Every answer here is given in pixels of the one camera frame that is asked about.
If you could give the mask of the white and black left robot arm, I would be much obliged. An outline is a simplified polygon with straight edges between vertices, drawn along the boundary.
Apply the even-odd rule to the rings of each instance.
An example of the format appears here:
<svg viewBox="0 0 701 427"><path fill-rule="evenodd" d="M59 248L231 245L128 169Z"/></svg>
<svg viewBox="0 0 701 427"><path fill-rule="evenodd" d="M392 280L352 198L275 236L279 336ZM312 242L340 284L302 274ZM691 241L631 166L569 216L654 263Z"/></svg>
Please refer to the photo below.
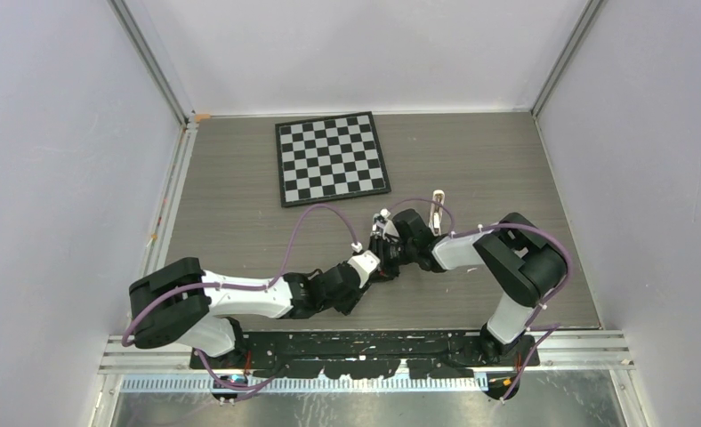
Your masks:
<svg viewBox="0 0 701 427"><path fill-rule="evenodd" d="M246 356L237 315L306 319L325 310L349 314L374 283L394 279L370 251L329 270L286 272L274 278L236 278L204 270L199 259L182 258L133 282L132 320L122 344L142 350L180 343L223 367Z"/></svg>

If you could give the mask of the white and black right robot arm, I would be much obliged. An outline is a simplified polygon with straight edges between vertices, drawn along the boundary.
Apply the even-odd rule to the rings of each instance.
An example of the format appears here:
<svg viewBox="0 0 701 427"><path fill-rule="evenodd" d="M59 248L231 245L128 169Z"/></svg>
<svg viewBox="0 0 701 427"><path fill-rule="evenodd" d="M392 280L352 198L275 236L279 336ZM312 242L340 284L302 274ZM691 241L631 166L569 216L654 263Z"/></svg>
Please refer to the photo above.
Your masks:
<svg viewBox="0 0 701 427"><path fill-rule="evenodd" d="M498 366L516 354L538 311L572 271L568 250L519 213L473 231L438 235L414 209L395 215L382 210L373 219L368 247L380 261L374 282L393 280L408 264L432 273L486 267L503 293L477 345L480 355Z"/></svg>

